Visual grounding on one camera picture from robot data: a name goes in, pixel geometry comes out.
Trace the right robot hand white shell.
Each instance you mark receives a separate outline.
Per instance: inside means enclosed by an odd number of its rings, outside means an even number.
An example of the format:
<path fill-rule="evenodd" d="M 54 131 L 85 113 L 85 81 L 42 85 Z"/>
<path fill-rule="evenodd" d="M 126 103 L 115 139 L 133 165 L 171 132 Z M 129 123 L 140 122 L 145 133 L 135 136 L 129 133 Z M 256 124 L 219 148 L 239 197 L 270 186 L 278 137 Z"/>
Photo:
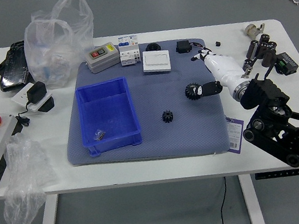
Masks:
<path fill-rule="evenodd" d="M 214 79 L 220 82 L 222 87 L 228 88 L 233 99 L 240 101 L 250 84 L 250 79 L 234 58 L 215 54 L 205 47 L 191 58 L 191 61 L 195 60 L 202 60 Z"/>

